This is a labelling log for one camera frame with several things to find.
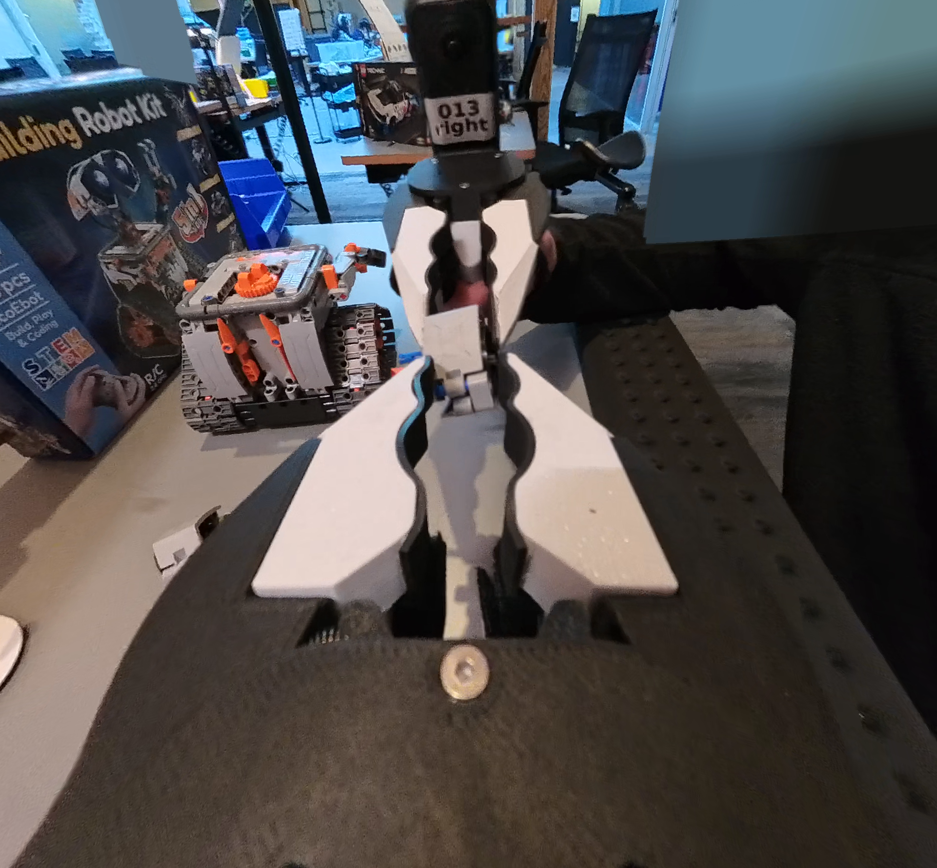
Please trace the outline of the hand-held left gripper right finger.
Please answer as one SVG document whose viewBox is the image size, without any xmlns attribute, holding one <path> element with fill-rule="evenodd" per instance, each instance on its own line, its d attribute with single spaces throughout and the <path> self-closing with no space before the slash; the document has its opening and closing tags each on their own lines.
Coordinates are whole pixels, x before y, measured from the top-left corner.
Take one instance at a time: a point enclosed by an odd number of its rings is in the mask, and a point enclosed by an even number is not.
<svg viewBox="0 0 937 868">
<path fill-rule="evenodd" d="M 676 576 L 612 434 L 516 354 L 503 356 L 503 580 L 535 601 L 670 596 Z"/>
</svg>

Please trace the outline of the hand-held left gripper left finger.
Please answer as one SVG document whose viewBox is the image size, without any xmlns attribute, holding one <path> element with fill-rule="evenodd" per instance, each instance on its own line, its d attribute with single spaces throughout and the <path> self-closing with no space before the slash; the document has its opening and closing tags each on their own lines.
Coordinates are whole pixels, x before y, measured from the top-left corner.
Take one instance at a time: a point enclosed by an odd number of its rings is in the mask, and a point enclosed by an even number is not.
<svg viewBox="0 0 937 868">
<path fill-rule="evenodd" d="M 393 604 L 418 516 L 430 360 L 419 357 L 322 434 L 257 570 L 259 597 Z"/>
</svg>

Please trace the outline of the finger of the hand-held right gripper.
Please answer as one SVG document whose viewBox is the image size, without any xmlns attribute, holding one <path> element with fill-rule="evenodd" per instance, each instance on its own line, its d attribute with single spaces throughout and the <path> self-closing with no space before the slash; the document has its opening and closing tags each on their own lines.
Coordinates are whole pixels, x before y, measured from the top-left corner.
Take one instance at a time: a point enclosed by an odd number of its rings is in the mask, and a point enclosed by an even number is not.
<svg viewBox="0 0 937 868">
<path fill-rule="evenodd" d="M 430 349 L 427 349 L 424 347 L 424 322 L 426 317 L 433 320 L 445 314 L 445 310 L 430 314 L 430 309 L 442 307 L 442 301 L 439 294 L 431 293 L 428 282 L 428 272 L 435 261 L 431 243 L 445 223 L 444 213 L 432 207 L 407 208 L 392 253 L 393 277 L 402 299 L 409 329 L 424 354 L 434 360 L 436 370 L 444 370 L 437 359 L 435 349 L 441 350 L 443 344 L 448 343 L 442 338 L 450 323 L 431 322 L 431 331 L 435 339 L 431 341 Z"/>
<path fill-rule="evenodd" d="M 522 196 L 482 211 L 483 226 L 493 234 L 486 251 L 486 280 L 491 333 L 498 346 L 508 339 L 529 293 L 551 206 L 550 196 Z"/>
</svg>

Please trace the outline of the grey hinged brick piece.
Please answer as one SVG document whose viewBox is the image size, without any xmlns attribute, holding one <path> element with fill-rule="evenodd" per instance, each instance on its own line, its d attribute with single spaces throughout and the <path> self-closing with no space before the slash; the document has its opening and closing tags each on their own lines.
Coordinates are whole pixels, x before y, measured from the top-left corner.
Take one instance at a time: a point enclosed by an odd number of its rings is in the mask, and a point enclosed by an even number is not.
<svg viewBox="0 0 937 868">
<path fill-rule="evenodd" d="M 450 415 L 493 410 L 498 396 L 498 354 L 480 307 L 427 316 L 423 354 L 432 360 L 435 397 Z"/>
</svg>

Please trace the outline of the grey orange brick assembly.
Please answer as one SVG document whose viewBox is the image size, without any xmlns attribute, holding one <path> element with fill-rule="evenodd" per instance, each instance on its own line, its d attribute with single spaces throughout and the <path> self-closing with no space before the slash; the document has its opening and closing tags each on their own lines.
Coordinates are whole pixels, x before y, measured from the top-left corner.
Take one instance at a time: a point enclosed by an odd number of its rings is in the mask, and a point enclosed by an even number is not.
<svg viewBox="0 0 937 868">
<path fill-rule="evenodd" d="M 161 578 L 171 577 L 217 528 L 222 518 L 220 507 L 213 507 L 193 522 L 155 542 L 154 560 Z"/>
</svg>

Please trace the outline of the person's right hand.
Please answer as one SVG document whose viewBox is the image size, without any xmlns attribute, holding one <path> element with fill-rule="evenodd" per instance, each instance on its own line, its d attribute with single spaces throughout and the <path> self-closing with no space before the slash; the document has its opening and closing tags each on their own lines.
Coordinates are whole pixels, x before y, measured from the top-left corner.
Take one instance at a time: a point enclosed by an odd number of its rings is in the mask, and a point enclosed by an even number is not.
<svg viewBox="0 0 937 868">
<path fill-rule="evenodd" d="M 489 289 L 482 280 L 473 282 L 458 280 L 451 297 L 446 300 L 441 311 L 458 310 L 468 307 L 478 307 L 481 312 L 488 311 Z"/>
</svg>

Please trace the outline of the black toy car box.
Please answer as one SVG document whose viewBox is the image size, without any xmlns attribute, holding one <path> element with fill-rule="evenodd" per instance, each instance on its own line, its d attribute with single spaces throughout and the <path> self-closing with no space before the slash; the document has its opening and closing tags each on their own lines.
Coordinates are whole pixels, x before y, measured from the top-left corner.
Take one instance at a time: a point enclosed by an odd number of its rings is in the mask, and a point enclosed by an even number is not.
<svg viewBox="0 0 937 868">
<path fill-rule="evenodd" d="M 430 145 L 416 65 L 365 62 L 352 69 L 367 138 L 396 145 Z"/>
</svg>

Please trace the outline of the wooden desk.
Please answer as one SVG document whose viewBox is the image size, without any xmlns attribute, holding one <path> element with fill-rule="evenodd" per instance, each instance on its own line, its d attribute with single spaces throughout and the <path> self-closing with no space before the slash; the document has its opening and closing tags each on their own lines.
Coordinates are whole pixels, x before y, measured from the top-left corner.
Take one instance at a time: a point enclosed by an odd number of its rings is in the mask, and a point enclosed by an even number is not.
<svg viewBox="0 0 937 868">
<path fill-rule="evenodd" d="M 501 125 L 499 147 L 502 152 L 514 152 L 521 159 L 533 159 L 536 140 L 525 111 L 515 111 L 510 123 Z M 345 144 L 341 149 L 341 161 L 345 166 L 412 165 L 432 155 L 431 146 L 394 144 L 368 138 Z"/>
</svg>

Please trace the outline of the black perforated foam pad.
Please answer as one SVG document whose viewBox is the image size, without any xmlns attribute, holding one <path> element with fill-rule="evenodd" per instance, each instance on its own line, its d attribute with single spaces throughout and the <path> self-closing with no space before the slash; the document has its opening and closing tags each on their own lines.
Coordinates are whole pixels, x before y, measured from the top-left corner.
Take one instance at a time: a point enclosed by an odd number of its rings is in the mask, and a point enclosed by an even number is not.
<svg viewBox="0 0 937 868">
<path fill-rule="evenodd" d="M 935 739 L 672 321 L 575 329 L 591 409 L 767 594 L 907 866 L 935 866 Z"/>
</svg>

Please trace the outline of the tracked toy brick robot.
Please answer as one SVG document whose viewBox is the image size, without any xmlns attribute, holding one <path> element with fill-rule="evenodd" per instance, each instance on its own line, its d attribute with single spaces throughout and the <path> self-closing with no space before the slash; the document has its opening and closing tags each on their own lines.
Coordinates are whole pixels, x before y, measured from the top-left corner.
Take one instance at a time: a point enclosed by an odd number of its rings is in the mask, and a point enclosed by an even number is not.
<svg viewBox="0 0 937 868">
<path fill-rule="evenodd" d="M 195 431 L 226 435 L 327 425 L 397 366 L 392 315 L 349 302 L 387 253 L 348 244 L 240 251 L 183 284 L 181 408 Z"/>
</svg>

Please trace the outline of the black mesh office chair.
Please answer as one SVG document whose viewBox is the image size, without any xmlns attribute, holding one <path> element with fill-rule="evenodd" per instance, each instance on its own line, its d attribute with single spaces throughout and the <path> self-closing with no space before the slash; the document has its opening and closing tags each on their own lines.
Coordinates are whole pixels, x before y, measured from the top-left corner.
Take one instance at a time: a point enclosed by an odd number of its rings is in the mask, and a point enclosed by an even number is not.
<svg viewBox="0 0 937 868">
<path fill-rule="evenodd" d="M 636 189 L 618 176 L 643 165 L 647 144 L 626 128 L 631 89 L 655 32 L 655 10 L 587 18 L 557 112 L 558 141 L 538 142 L 532 170 L 552 196 L 552 212 L 571 214 L 560 195 L 580 182 L 615 192 L 615 209 L 629 209 Z"/>
</svg>

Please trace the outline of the blue plastic bin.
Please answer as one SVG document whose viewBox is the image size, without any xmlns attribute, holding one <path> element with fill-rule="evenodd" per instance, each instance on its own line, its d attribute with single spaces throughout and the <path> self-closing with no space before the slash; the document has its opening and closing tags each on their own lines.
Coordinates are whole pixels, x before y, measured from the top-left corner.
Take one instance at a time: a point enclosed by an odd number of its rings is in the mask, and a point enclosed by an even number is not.
<svg viewBox="0 0 937 868">
<path fill-rule="evenodd" d="M 248 249 L 278 246 L 291 209 L 287 189 L 269 159 L 218 162 Z"/>
</svg>

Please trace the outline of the black pole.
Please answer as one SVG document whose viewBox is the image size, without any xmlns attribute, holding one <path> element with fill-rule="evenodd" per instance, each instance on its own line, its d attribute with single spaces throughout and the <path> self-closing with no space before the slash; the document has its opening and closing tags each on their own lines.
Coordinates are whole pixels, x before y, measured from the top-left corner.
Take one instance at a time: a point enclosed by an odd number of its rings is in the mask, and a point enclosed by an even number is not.
<svg viewBox="0 0 937 868">
<path fill-rule="evenodd" d="M 272 0 L 251 1 L 264 33 L 268 59 L 275 72 L 283 109 L 296 144 L 314 210 L 321 224 L 330 224 L 333 218 L 322 187 L 321 177 L 303 119 L 301 104 L 291 76 L 287 51 L 277 22 L 278 16 Z"/>
</svg>

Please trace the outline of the robot kit box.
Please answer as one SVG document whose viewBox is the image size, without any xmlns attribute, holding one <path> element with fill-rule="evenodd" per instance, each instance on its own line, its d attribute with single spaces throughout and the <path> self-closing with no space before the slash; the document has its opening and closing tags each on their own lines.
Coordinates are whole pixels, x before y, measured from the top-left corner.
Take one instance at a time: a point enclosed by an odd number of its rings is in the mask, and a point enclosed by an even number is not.
<svg viewBox="0 0 937 868">
<path fill-rule="evenodd" d="M 180 366 L 185 282 L 243 247 L 184 85 L 2 84 L 2 444 L 103 450 Z"/>
</svg>

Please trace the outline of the wooden post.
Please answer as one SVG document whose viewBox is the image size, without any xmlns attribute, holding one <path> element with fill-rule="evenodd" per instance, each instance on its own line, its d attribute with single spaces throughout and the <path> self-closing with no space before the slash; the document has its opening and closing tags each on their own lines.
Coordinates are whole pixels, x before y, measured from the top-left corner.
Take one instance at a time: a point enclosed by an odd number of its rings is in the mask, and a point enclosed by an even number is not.
<svg viewBox="0 0 937 868">
<path fill-rule="evenodd" d="M 548 137 L 549 104 L 551 101 L 554 49 L 556 38 L 557 0 L 532 0 L 532 20 L 545 23 L 545 40 L 535 66 L 530 86 L 530 99 L 537 101 L 535 113 L 530 113 L 535 137 L 546 142 Z"/>
</svg>

